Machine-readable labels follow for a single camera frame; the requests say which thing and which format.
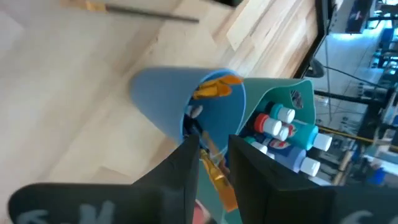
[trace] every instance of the light wood surface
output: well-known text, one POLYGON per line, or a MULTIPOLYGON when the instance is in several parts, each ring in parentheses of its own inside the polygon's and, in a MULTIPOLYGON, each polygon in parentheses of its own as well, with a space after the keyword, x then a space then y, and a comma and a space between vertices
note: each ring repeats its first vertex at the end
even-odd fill
POLYGON ((199 24, 0 0, 0 210, 38 181, 132 183, 175 145, 140 114, 128 82, 153 65, 291 77, 317 35, 315 0, 118 0, 199 24))

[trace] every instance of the white bottle cap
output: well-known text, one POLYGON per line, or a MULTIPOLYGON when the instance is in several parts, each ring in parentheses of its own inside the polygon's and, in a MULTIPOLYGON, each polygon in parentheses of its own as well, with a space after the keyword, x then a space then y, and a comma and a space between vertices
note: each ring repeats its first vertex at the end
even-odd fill
POLYGON ((273 155, 270 152, 267 152, 267 156, 270 157, 271 159, 275 160, 275 155, 273 155))
POLYGON ((262 126, 262 130, 265 133, 271 134, 272 136, 276 136, 281 128, 282 122, 272 118, 267 118, 262 126))
POLYGON ((303 162, 301 163, 300 170, 312 177, 315 177, 321 167, 321 163, 313 160, 311 158, 304 158, 303 162))
POLYGON ((331 136, 318 133, 313 140, 313 146, 322 151, 327 151, 331 145, 331 140, 333 140, 331 136))
POLYGON ((287 139, 287 136, 289 135, 289 128, 288 127, 281 127, 280 131, 277 135, 273 136, 274 138, 285 141, 287 139))
POLYGON ((264 154, 266 154, 268 151, 267 146, 260 144, 258 142, 252 142, 251 145, 254 146, 256 149, 260 150, 264 154))
POLYGON ((293 121, 295 115, 296 115, 295 110, 282 107, 278 112, 278 119, 290 124, 293 121))

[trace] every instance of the wooden table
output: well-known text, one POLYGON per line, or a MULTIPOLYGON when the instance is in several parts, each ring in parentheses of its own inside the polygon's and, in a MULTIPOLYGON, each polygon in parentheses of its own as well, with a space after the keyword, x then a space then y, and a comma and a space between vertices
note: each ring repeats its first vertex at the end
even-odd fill
POLYGON ((0 0, 3 218, 8 197, 23 185, 132 183, 170 154, 174 143, 129 98, 140 69, 228 67, 289 78, 317 36, 315 0, 245 0, 236 10, 197 0, 115 2, 200 23, 0 0))

